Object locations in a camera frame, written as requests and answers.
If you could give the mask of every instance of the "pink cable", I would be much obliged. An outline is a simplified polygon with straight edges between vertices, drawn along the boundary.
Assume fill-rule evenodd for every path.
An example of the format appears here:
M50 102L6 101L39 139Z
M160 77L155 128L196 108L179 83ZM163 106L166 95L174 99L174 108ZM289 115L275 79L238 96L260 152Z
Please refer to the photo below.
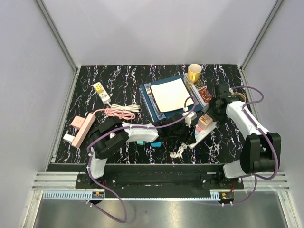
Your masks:
M133 120L135 119L135 114L127 111L127 110L117 110L115 108L106 108L106 109L97 109L96 111L93 112L93 115L95 115L96 112L104 111L104 113L107 116L113 116L113 117L119 117L119 119L124 119L124 120Z

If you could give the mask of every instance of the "label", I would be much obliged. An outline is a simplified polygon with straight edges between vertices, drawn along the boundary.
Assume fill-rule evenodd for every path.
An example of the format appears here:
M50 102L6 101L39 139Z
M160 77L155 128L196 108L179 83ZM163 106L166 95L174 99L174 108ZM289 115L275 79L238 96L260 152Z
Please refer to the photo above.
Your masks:
M195 128L195 132L197 132L197 133L200 133L202 130L203 130L203 129L201 129L201 127L199 127L199 126L197 126L197 127Z
M92 198L103 199L104 198L104 193L103 192L98 192L98 191L93 191L92 192Z

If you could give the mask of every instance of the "black marble surface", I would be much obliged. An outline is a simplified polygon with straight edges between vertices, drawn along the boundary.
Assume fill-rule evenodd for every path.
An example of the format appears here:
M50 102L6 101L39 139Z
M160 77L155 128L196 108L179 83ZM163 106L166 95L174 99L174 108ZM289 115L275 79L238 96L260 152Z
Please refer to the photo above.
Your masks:
M202 65L202 68L201 77L211 94L213 87L220 83L229 83L231 87L243 84L237 65ZM111 96L111 104L131 105L136 103L141 106L141 112L137 118L126 122L148 124L151 123L151 119L140 97L139 85L187 71L188 65L82 66L63 135L65 133L76 134L74 128L70 126L75 115L84 117L96 109L105 108L92 87L94 83L102 83ZM102 112L97 113L96 116L92 128L107 119ZM151 148L149 145L139 146L134 142L128 143L126 148L117 151L112 158L108 159L107 163L229 163L239 158L243 141L234 122L229 121L216 128L194 149L186 149L181 158L170 158L170 152L177 151L181 145L181 142L171 139L163 142L161 148ZM86 163L88 161L87 145L88 137L85 138L80 149L61 140L56 163Z

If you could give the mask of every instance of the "teal object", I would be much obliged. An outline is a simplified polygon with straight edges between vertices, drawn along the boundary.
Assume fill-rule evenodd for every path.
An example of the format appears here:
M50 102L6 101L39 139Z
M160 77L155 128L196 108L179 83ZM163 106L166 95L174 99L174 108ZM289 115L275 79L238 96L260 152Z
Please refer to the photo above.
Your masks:
M144 146L144 145L146 144L145 141L137 141L136 143L137 143L138 145L141 145L141 146Z
M161 142L152 142L151 143L151 147L161 147L162 146L162 144L161 144Z

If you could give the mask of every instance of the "white cable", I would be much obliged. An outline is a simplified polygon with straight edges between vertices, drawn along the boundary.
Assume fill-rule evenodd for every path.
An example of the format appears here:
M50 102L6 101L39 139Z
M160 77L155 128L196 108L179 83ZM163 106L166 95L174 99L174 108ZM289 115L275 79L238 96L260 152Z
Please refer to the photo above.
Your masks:
M118 111L129 111L132 113L139 113L140 106L136 104L128 105L128 106L121 106L117 104L110 104L109 102L107 103L111 108L116 109Z
M184 152L184 150L187 148L188 146L184 143L181 144L181 146L179 147L179 149L177 150L177 152L171 152L170 153L170 157L171 158L180 158L181 154Z

